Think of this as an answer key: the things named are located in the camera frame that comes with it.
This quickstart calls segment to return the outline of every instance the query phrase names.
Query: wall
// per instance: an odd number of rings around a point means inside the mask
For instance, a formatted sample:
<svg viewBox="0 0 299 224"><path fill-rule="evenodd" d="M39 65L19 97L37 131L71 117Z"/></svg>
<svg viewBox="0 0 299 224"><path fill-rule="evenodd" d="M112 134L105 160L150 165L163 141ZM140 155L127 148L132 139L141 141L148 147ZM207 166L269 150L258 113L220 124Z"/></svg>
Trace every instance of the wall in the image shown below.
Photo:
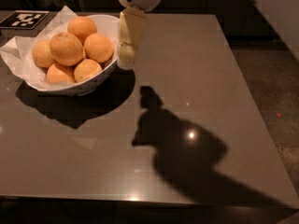
<svg viewBox="0 0 299 224"><path fill-rule="evenodd" d="M79 0L82 11L120 12L118 0ZM0 0L0 9L27 9L21 0ZM152 12L216 14L226 35L277 34L250 0L162 0Z"/></svg>
<svg viewBox="0 0 299 224"><path fill-rule="evenodd" d="M299 60L299 0L255 0L256 7Z"/></svg>

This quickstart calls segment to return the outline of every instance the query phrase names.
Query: bowl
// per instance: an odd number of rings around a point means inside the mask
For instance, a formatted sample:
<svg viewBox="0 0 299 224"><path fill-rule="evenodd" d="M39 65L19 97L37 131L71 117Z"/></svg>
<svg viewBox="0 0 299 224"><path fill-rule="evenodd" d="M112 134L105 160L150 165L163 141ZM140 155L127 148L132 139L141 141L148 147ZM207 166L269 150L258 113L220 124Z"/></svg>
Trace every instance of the bowl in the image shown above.
<svg viewBox="0 0 299 224"><path fill-rule="evenodd" d="M106 35L111 42L113 43L114 52L112 57L105 63L105 67L101 73L95 77L91 77L88 80L85 80L81 83L75 84L47 84L46 89L40 89L40 82L46 81L46 72L44 71L45 77L42 77L39 81L39 84L36 85L36 82L31 82L31 80L25 79L25 82L32 88L43 91L50 94L56 95L84 95L95 90L104 80L106 80L113 70L117 66L117 48L118 48L118 32L119 32L119 23L120 20L116 17L109 15L91 15L86 16L92 19L96 25L97 31L103 35ZM65 22L61 26L55 28L51 34L58 32L66 32L68 22Z"/></svg>

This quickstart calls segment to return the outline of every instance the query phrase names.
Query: gray table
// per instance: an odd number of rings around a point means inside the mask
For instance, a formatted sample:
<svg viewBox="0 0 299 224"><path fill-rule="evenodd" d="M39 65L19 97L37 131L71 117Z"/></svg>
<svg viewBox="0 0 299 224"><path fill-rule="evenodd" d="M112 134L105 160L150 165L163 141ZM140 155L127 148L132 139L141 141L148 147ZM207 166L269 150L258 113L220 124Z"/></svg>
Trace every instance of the gray table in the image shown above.
<svg viewBox="0 0 299 224"><path fill-rule="evenodd" d="M37 92L1 61L0 195L298 208L215 16L148 18L135 69L86 96Z"/></svg>

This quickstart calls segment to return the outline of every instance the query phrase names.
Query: white bowl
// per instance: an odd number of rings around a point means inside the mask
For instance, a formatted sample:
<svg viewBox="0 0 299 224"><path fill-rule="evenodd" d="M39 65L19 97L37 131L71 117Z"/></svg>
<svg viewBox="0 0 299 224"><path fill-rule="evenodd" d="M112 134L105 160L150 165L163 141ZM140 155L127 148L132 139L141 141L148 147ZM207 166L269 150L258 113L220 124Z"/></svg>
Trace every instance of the white bowl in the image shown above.
<svg viewBox="0 0 299 224"><path fill-rule="evenodd" d="M119 43L118 32L120 20L116 17L109 15L91 15L87 17L89 17L95 22L97 31L99 33L106 35L112 41L114 47L112 58L108 62L106 62L103 71L95 77L92 77L82 83L76 83L71 86L65 85L65 88L59 86L57 89L55 89L55 84L53 84L51 89L45 90L44 92L58 95L84 95L95 90L104 80L106 80L110 76L110 74L115 69L118 60L117 48ZM65 31L66 26L67 24L64 24L61 27L57 27L53 32L56 33L60 31ZM26 81L26 83L30 87L40 90L38 87L35 86L35 83L31 83L28 81Z"/></svg>

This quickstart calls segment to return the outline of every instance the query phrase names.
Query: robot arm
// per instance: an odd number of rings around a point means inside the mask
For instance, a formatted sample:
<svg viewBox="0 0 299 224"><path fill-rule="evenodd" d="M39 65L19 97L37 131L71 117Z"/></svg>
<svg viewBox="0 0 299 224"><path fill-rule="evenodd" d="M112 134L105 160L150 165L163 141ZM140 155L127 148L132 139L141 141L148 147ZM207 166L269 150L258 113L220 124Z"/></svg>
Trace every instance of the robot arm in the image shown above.
<svg viewBox="0 0 299 224"><path fill-rule="evenodd" d="M153 10L161 0L119 1L126 9L120 15L118 66L132 69L147 25L145 12Z"/></svg>

